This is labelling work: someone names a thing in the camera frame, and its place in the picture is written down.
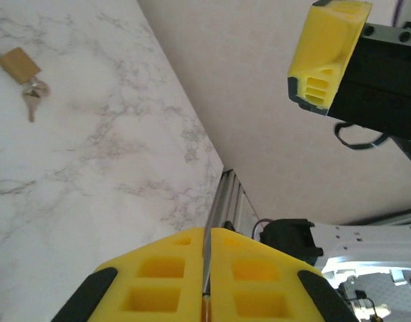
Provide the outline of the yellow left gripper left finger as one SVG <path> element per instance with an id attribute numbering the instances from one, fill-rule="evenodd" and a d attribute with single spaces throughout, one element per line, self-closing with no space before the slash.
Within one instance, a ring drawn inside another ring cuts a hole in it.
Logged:
<path id="1" fill-rule="evenodd" d="M 201 322 L 203 235 L 191 228 L 101 264 L 52 322 Z"/>

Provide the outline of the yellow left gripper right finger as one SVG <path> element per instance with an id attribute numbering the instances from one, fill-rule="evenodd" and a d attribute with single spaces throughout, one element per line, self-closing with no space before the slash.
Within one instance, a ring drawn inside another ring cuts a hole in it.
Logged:
<path id="1" fill-rule="evenodd" d="M 212 322 L 357 322 L 313 266 L 224 228 L 212 229 Z"/>

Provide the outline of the brass padlock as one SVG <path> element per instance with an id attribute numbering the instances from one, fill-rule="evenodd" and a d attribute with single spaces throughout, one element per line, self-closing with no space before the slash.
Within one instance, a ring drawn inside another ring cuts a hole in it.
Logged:
<path id="1" fill-rule="evenodd" d="M 20 85 L 41 72 L 40 67 L 20 47 L 0 53 L 0 67 Z"/>

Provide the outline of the silver key bunch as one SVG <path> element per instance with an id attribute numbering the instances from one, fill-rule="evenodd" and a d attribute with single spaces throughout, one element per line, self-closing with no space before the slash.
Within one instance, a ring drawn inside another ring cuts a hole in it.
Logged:
<path id="1" fill-rule="evenodd" d="M 35 121 L 35 112 L 43 97 L 50 95 L 50 87 L 37 77 L 31 78 L 22 91 L 22 98 L 28 109 L 28 120 L 30 123 Z"/>

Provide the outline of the wide aluminium base rail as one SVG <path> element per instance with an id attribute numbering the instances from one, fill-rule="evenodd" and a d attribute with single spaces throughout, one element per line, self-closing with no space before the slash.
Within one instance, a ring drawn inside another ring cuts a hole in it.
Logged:
<path id="1" fill-rule="evenodd" d="M 222 173 L 205 225 L 206 233 L 213 227 L 232 227 L 236 232 L 251 237 L 259 220 L 257 212 L 234 170 Z"/>

